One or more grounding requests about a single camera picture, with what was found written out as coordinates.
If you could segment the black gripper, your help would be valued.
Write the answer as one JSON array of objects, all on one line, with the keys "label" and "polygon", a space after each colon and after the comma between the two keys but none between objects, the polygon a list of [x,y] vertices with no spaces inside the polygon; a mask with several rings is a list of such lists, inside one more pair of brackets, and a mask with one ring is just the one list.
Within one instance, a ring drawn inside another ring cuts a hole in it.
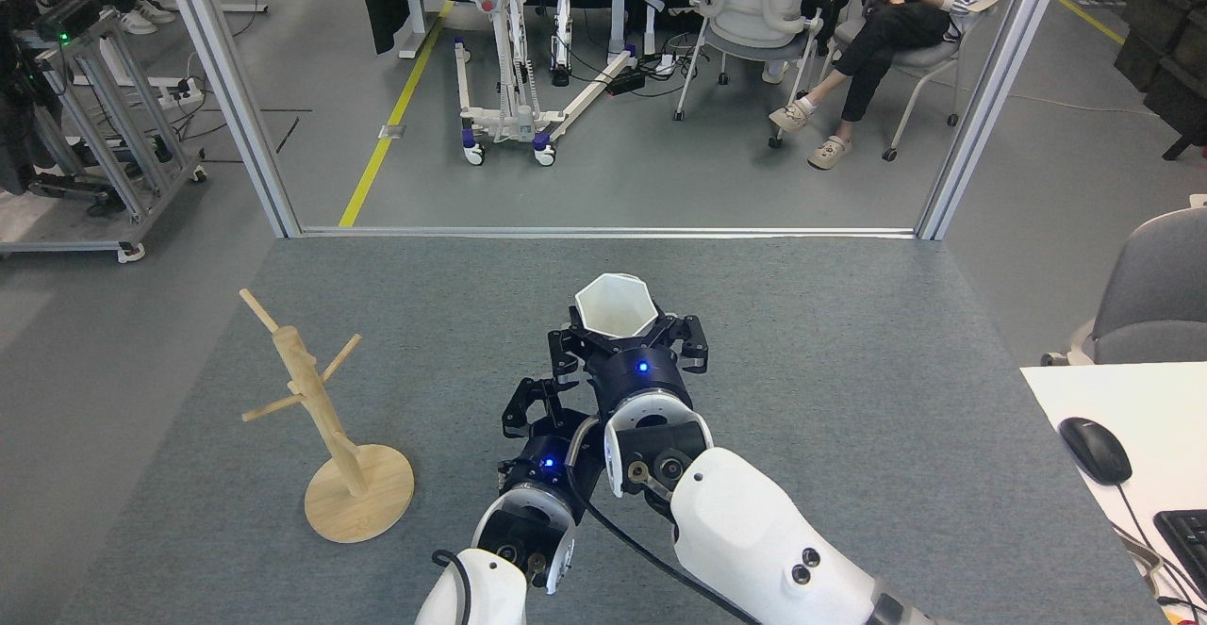
[{"label": "black gripper", "polygon": [[579,306],[568,306],[568,316],[566,327],[549,332],[552,375],[559,387],[575,387],[589,376],[600,411],[616,411],[620,402],[655,389],[694,407],[678,360],[689,374],[707,373],[710,345],[698,316],[663,312],[653,321],[651,347],[619,351],[610,347],[610,338],[587,329]]},{"label": "black gripper", "polygon": [[537,485],[552,490],[565,504],[576,506],[579,496],[570,490],[566,457],[570,451],[570,436],[532,436],[533,424],[529,420],[529,409],[540,403],[544,405],[546,417],[552,419],[554,428],[565,426],[560,402],[560,385],[554,376],[533,379],[521,376],[508,405],[502,411],[502,432],[505,437],[529,437],[524,449],[514,458],[505,458],[500,463],[500,496],[521,485]]}]

